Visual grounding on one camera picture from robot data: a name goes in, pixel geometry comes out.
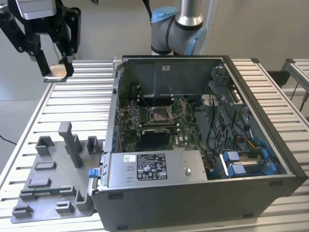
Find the white wall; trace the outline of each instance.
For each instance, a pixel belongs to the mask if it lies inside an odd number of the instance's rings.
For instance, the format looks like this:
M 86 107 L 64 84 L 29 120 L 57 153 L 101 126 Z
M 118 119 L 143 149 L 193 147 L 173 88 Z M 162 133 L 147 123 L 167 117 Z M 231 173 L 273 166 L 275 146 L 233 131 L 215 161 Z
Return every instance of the white wall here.
M 150 0 L 151 9 L 177 5 L 178 0 Z M 82 10 L 80 56 L 82 59 L 113 59 L 116 55 L 151 54 L 151 26 L 141 0 L 64 0 Z
M 308 0 L 218 0 L 208 54 L 258 58 L 280 69 L 309 57 Z

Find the warning label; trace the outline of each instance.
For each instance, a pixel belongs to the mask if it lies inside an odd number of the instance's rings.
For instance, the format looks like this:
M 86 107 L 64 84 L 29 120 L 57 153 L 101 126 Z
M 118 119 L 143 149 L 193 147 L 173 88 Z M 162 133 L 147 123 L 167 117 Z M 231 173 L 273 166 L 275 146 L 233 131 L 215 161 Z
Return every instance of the warning label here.
M 166 180 L 167 178 L 165 154 L 137 155 L 138 180 Z

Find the blue latch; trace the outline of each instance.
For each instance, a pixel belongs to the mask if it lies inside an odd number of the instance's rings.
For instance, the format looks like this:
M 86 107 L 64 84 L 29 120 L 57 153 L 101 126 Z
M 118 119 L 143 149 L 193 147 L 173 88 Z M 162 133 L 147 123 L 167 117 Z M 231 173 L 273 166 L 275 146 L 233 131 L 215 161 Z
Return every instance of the blue latch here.
M 98 168 L 92 168 L 89 170 L 89 178 L 98 178 Z
M 228 161 L 227 152 L 224 152 L 224 153 L 222 154 L 222 157 L 223 157 L 224 162 L 227 162 L 227 161 Z

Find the metal rack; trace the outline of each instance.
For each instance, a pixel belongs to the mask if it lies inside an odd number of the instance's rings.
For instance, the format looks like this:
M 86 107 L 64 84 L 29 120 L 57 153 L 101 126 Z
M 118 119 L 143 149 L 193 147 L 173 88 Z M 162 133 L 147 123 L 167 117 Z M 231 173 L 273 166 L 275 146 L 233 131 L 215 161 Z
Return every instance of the metal rack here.
M 233 60 L 283 140 L 309 176 L 309 124 L 260 63 Z M 0 231 L 104 231 L 91 217 L 12 224 L 12 208 L 33 165 L 39 136 L 62 141 L 60 122 L 71 121 L 80 140 L 105 139 L 113 83 L 112 61 L 76 61 L 65 84 L 49 84 L 0 176 Z M 298 231 L 309 228 L 309 181 L 291 197 L 277 199 L 259 218 L 169 228 L 168 231 Z M 146 230 L 167 231 L 166 228 Z

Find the black cable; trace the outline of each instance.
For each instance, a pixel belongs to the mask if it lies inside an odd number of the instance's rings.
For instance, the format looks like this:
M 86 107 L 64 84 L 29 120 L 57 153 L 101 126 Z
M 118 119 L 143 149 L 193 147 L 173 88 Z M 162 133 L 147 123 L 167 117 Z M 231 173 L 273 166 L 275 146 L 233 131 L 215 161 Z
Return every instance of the black cable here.
M 90 0 L 93 4 L 98 5 L 98 0 Z
M 291 96 L 291 99 L 290 99 L 290 100 L 292 100 L 292 99 L 293 99 L 293 97 L 294 97 L 294 94 L 295 94 L 295 91 L 296 91 L 297 87 L 298 87 L 298 83 L 297 83 L 297 85 L 295 86 L 295 89 L 294 89 L 294 91 L 293 91 L 293 94 L 292 94 L 292 96 Z
M 150 23 L 151 23 L 151 18 L 152 18 L 152 15 L 153 13 L 151 12 L 151 9 L 150 9 L 150 3 L 149 3 L 149 0 L 142 0 L 145 7 L 146 7 L 146 10 L 148 12 L 148 15 L 149 15 L 149 20 L 150 20 Z
M 8 143 L 17 145 L 17 143 L 14 143 L 14 142 L 12 142 L 12 141 L 10 141 L 10 140 L 8 140 L 8 139 L 5 139 L 5 138 L 3 138 L 1 135 L 0 135 L 0 138 L 3 139 L 4 141 L 8 142 Z
M 209 128 L 209 131 L 208 131 L 208 135 L 207 135 L 207 138 L 206 138 L 206 142 L 207 142 L 207 148 L 209 148 L 212 153 L 215 154 L 215 149 L 212 149 L 210 146 L 209 146 L 209 137 L 211 135 L 211 131 L 213 129 L 213 125 L 214 125 L 214 117 L 215 117 L 215 105 L 214 105 L 214 99 L 213 99 L 213 95 L 211 95 L 211 99 L 212 99 L 212 116 L 211 116 L 211 126 Z
M 59 59 L 59 56 L 58 56 L 58 52 L 56 51 L 54 42 L 52 42 L 52 43 L 53 43 L 54 51 L 55 51 L 55 53 L 56 53 L 56 56 L 57 56 L 57 59 L 58 59 L 58 63 L 59 63 L 59 62 L 60 62 L 60 59 Z
M 232 131 L 234 131 L 234 124 L 235 124 L 235 120 L 236 120 L 236 115 L 237 115 L 237 110 L 235 110 L 234 115 L 233 115 L 233 119 L 232 119 L 232 124 L 231 124 Z
M 300 108 L 299 108 L 299 111 L 300 111 L 300 112 L 303 110 L 304 105 L 305 105 L 305 102 L 303 101 L 303 102 L 301 103 Z

